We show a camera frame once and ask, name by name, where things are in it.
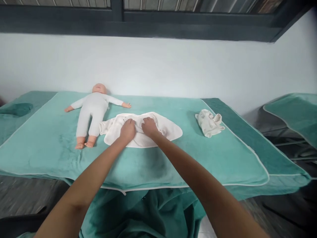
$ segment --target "hand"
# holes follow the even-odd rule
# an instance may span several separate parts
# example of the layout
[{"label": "hand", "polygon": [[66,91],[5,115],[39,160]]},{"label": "hand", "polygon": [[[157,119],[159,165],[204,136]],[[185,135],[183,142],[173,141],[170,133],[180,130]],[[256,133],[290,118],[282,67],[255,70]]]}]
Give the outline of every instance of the hand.
[{"label": "hand", "polygon": [[64,109],[65,112],[70,112],[74,110],[72,106],[69,106],[68,108]]},{"label": "hand", "polygon": [[143,119],[143,121],[144,123],[142,123],[142,129],[145,135],[151,138],[153,135],[157,133],[160,134],[153,118],[146,117]]},{"label": "hand", "polygon": [[125,108],[131,108],[131,104],[129,104],[129,103],[122,103],[122,105],[121,105],[122,107],[125,107]]},{"label": "hand", "polygon": [[128,144],[135,137],[135,121],[128,119],[121,128],[120,138]]}]

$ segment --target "doll face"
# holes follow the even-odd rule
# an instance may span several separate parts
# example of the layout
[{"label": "doll face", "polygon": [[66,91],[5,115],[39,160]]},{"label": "doll face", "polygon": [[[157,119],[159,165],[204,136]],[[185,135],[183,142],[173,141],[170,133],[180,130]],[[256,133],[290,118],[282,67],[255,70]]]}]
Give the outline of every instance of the doll face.
[{"label": "doll face", "polygon": [[98,92],[98,93],[102,93],[102,94],[107,94],[107,89],[103,84],[96,84],[93,88],[92,88],[92,92]]}]

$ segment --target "teal cloth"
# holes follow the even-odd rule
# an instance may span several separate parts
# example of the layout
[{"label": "teal cloth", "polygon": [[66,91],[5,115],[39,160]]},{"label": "teal cloth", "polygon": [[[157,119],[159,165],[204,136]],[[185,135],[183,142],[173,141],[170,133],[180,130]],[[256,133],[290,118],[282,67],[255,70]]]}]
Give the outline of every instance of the teal cloth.
[{"label": "teal cloth", "polygon": [[317,149],[317,94],[292,93],[263,106]]},{"label": "teal cloth", "polygon": [[[11,174],[75,180],[108,147],[103,142],[104,136],[100,136],[94,148],[74,149],[80,110],[65,113],[63,109],[85,95],[57,93],[0,147],[0,169]],[[228,128],[212,138],[202,134],[194,117],[202,109],[210,110],[202,100],[115,97],[131,103],[132,108],[110,105],[104,120],[119,113],[155,111],[181,127],[183,135],[173,142],[222,184],[261,185],[268,181],[268,174],[253,151]],[[158,147],[126,148],[104,182],[104,187],[124,191],[164,186],[186,186],[186,183]]]},{"label": "teal cloth", "polygon": [[32,108],[33,108],[33,105],[30,103],[12,104],[9,107],[0,109],[0,117],[3,117],[3,118],[22,117],[30,113]]},{"label": "teal cloth", "polygon": [[13,102],[0,107],[1,110],[7,110],[14,104],[29,103],[33,105],[30,112],[21,117],[1,117],[0,116],[0,145],[2,145],[24,122],[26,122],[38,109],[40,109],[56,92],[31,91],[23,94]]},{"label": "teal cloth", "polygon": [[270,180],[263,186],[226,186],[238,200],[258,195],[278,195],[296,192],[307,185],[311,177],[294,164],[259,131],[219,99],[204,99],[215,113],[222,115],[223,122],[259,156],[270,174]]},{"label": "teal cloth", "polygon": [[79,237],[196,238],[205,215],[189,188],[132,191],[126,196],[101,189],[87,211]]}]

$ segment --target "gray floor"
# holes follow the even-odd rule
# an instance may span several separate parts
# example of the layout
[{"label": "gray floor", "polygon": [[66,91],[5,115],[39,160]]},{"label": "gray floor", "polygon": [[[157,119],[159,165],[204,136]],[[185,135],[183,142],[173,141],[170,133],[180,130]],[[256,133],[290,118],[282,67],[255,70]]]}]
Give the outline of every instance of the gray floor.
[{"label": "gray floor", "polygon": [[[52,206],[67,188],[68,185],[59,180],[0,176],[0,218],[36,214],[45,206],[49,204]],[[264,211],[257,198],[247,199],[241,204],[270,237],[304,237],[292,224],[269,211]],[[213,237],[216,235],[208,218],[205,217],[201,223],[198,238]]]}]

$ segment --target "window frame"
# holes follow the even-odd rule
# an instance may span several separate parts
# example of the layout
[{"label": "window frame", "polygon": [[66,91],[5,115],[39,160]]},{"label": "window frame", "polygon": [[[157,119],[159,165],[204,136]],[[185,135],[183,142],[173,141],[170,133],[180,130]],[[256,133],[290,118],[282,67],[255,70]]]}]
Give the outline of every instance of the window frame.
[{"label": "window frame", "polygon": [[0,32],[275,42],[313,6],[286,0],[273,14],[130,11],[123,0],[111,9],[0,6]]}]

